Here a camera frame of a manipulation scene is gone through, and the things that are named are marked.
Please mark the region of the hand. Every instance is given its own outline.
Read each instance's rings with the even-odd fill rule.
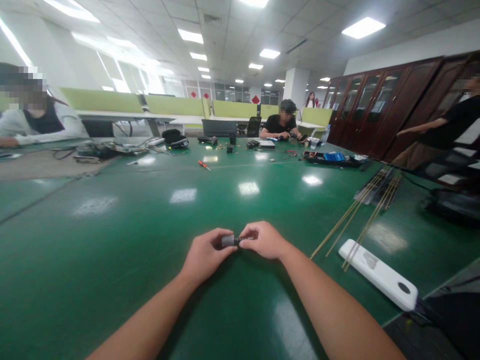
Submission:
[[[400,135],[403,135],[403,134],[406,134],[406,133],[409,133],[410,131],[408,129],[406,130],[402,130],[402,131],[399,131],[396,135],[399,137]]]
[[[237,250],[236,246],[229,246],[222,250],[214,248],[214,245],[221,243],[222,236],[232,235],[233,233],[231,230],[216,228],[194,238],[180,275],[198,285],[207,280],[220,264]]]
[[[240,247],[251,249],[267,259],[280,259],[293,247],[266,221],[247,224],[239,237],[253,237],[255,240],[242,240]]]
[[[19,145],[19,142],[14,137],[0,137],[0,148],[14,148]]]

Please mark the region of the wooden stick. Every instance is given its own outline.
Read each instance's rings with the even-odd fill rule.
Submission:
[[[340,234],[338,235],[338,237],[336,238],[336,240],[333,242],[333,245],[330,247],[330,250],[328,250],[328,252],[326,253],[325,257],[328,257],[330,255],[330,253],[332,252],[332,250],[334,249],[335,245],[337,245],[338,241],[340,240],[340,237],[343,235],[345,229],[347,228],[347,226],[350,224],[350,222],[352,221],[352,219],[354,218],[355,214],[357,213],[357,210],[360,209],[360,206],[362,206],[362,201],[367,197],[367,195],[370,193],[370,191],[373,189],[373,187],[375,185],[377,185],[377,183],[380,181],[382,177],[380,176],[376,181],[375,183],[372,181],[370,183],[370,189],[368,190],[368,193],[365,193],[362,195],[362,197],[359,197],[358,198],[358,206],[357,208],[355,209],[355,212],[353,213],[353,215],[350,217],[350,220],[348,220],[348,222],[346,223],[346,225],[343,227],[343,230],[340,232]]]
[[[375,177],[374,177],[374,178],[372,179],[372,181],[370,182],[369,186],[372,185],[372,182],[373,182],[374,180],[377,180],[377,182],[378,182],[378,180],[381,178],[380,172],[381,172],[384,168],[385,168],[385,166],[382,167],[382,168],[378,171],[378,173],[375,175]],[[366,188],[364,188],[364,189],[362,190],[361,194],[366,194],[366,193],[367,193],[367,192],[366,192],[367,189],[368,189],[368,191],[370,191],[370,190],[371,190],[371,187],[369,188],[369,186],[366,187]],[[340,218],[340,220],[338,220],[338,222],[337,222],[336,225],[333,227],[333,229],[328,233],[328,235],[325,237],[325,239],[323,239],[323,241],[320,243],[320,245],[318,245],[318,247],[315,249],[315,251],[311,254],[310,260],[313,259],[315,255],[317,255],[317,253],[318,253],[319,250],[322,248],[322,246],[328,241],[328,239],[330,239],[330,237],[332,236],[332,234],[333,234],[335,231],[337,231],[337,229],[339,228],[339,226],[344,222],[344,220],[347,218],[347,216],[352,212],[352,210],[353,210],[353,208],[355,207],[356,203],[359,201],[358,199],[353,202],[353,204],[348,208],[348,210],[345,212],[345,214],[343,214],[343,216]]]
[[[375,222],[375,220],[377,219],[377,216],[379,215],[380,213],[380,210],[382,210],[382,206],[383,204],[385,203],[385,201],[387,200],[387,197],[388,197],[388,202],[389,203],[392,198],[393,198],[393,195],[395,194],[395,190],[396,188],[398,187],[398,184],[400,182],[400,176],[398,176],[399,174],[399,170],[396,172],[395,174],[395,177],[390,181],[390,184],[388,185],[388,188],[387,190],[385,191],[385,194],[382,196],[381,198],[381,201],[380,201],[380,206],[378,206],[377,208],[378,209],[375,209],[374,211],[374,217],[371,219],[371,221],[369,221],[369,223],[366,225],[366,227],[364,228],[364,230],[362,231],[362,234],[363,234],[363,237],[360,239],[360,237],[362,236],[362,234],[360,234],[360,236],[358,237],[358,246],[356,246],[355,248],[355,245],[352,247],[352,249],[350,250],[350,252],[352,252],[352,250],[355,248],[355,251],[352,255],[352,257],[350,258],[350,260],[348,261],[348,264],[345,268],[345,272],[347,272],[347,270],[349,269],[351,263],[352,263],[352,260],[353,258],[355,257],[355,255],[357,254],[357,251],[359,249],[360,246],[362,246],[362,243],[364,242],[365,238],[367,237],[367,233],[369,232],[369,229],[370,229],[370,226],[372,226],[372,224]]]

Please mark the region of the black bag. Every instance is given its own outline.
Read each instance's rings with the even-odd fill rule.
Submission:
[[[172,149],[186,149],[189,147],[189,140],[177,129],[166,130],[161,133],[161,137],[165,139],[165,144]]]

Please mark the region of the white sweater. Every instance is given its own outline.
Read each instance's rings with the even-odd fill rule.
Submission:
[[[55,113],[65,130],[40,134],[33,130],[22,110],[7,110],[0,118],[0,138],[15,137],[20,145],[89,138],[79,116],[71,107],[55,102]]]

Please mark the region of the green desk partition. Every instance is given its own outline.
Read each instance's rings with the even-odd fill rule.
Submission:
[[[145,100],[152,114],[204,116],[204,108],[200,99],[145,95]]]
[[[260,116],[262,119],[268,119],[270,115],[277,115],[279,113],[278,105],[260,105]]]
[[[257,116],[257,105],[233,101],[213,101],[215,116],[225,118],[251,118]]]
[[[210,100],[206,98],[201,99],[201,103],[203,105],[203,116],[205,119],[210,119]]]
[[[307,107],[303,109],[303,112],[301,113],[301,119],[306,123],[326,127],[330,122],[332,111],[332,109]]]
[[[136,94],[69,87],[62,87],[60,90],[75,110],[119,113],[144,112]]]

